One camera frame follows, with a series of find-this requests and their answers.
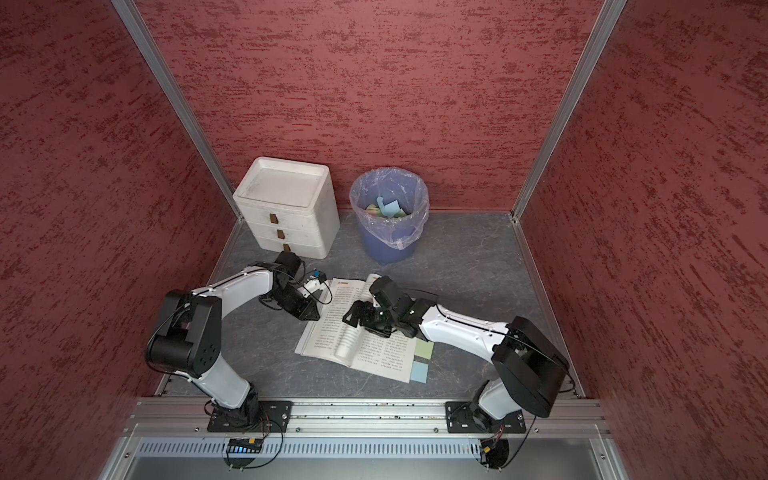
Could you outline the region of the green sticky note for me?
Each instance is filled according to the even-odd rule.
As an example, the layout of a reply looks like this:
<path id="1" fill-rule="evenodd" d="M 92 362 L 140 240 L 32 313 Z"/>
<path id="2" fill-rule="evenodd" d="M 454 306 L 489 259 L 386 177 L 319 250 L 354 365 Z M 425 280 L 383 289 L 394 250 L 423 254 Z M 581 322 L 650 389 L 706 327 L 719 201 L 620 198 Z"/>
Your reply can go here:
<path id="1" fill-rule="evenodd" d="M 415 343 L 414 355 L 416 357 L 430 360 L 433 355 L 434 344 L 424 340 L 417 339 Z"/>

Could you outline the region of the science magazine book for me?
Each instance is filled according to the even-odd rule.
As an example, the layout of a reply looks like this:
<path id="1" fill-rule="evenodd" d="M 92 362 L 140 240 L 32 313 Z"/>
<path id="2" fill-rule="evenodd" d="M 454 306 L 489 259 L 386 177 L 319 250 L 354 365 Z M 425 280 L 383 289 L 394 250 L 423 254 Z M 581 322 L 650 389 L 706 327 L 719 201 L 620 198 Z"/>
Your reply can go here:
<path id="1" fill-rule="evenodd" d="M 361 294 L 365 280 L 334 278 L 330 281 L 319 307 L 320 319 L 306 326 L 295 352 L 408 383 L 414 362 L 414 338 L 399 332 L 382 338 L 342 322 L 343 315 L 356 300 L 373 300 L 371 294 Z"/>

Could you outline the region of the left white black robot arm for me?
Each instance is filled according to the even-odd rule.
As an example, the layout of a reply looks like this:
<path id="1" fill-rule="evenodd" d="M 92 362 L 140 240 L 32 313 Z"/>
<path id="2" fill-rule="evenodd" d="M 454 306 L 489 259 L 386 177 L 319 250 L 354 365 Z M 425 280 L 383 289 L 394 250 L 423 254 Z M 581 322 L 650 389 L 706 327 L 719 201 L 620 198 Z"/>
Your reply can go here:
<path id="1" fill-rule="evenodd" d="M 213 422 L 242 430 L 258 427 L 267 415 L 253 384 L 224 359 L 223 320 L 257 300 L 300 321 L 317 321 L 326 290 L 325 273 L 307 271 L 304 261 L 291 252 L 280 253 L 273 262 L 257 261 L 207 286 L 172 290 L 163 298 L 144 361 L 150 369 L 182 377 L 205 393 Z"/>

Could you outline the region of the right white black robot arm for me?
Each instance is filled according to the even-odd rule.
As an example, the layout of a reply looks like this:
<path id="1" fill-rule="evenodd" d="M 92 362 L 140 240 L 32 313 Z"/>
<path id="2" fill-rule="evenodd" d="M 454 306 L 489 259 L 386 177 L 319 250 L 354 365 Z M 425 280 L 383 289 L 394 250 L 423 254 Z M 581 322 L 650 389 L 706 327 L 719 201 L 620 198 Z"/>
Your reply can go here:
<path id="1" fill-rule="evenodd" d="M 470 407 L 494 420 L 518 410 L 549 417 L 570 375 L 566 357 L 529 319 L 495 322 L 460 314 L 435 300 L 410 296 L 388 276 L 375 279 L 342 321 L 381 338 L 401 333 L 487 361 L 497 378 L 483 386 Z"/>

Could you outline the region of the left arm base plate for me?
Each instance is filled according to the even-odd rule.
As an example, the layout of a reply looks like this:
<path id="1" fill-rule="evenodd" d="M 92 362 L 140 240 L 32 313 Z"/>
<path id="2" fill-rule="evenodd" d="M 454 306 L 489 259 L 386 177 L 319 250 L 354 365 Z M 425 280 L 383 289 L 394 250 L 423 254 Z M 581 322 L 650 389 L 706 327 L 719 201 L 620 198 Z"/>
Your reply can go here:
<path id="1" fill-rule="evenodd" d="M 204 412 L 209 417 L 207 431 L 245 433 L 285 431 L 294 404 L 287 400 L 246 402 L 239 409 L 226 409 L 209 400 Z"/>

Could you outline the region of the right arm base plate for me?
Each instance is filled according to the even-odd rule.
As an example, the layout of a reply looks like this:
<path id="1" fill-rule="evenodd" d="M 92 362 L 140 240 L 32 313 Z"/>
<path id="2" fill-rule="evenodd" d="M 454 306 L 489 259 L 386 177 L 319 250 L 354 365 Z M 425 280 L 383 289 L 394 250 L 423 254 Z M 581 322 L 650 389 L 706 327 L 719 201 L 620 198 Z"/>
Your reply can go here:
<path id="1" fill-rule="evenodd" d="M 449 401 L 445 403 L 445 416 L 448 432 L 452 434 L 521 434 L 527 431 L 521 410 L 497 420 L 471 401 Z"/>

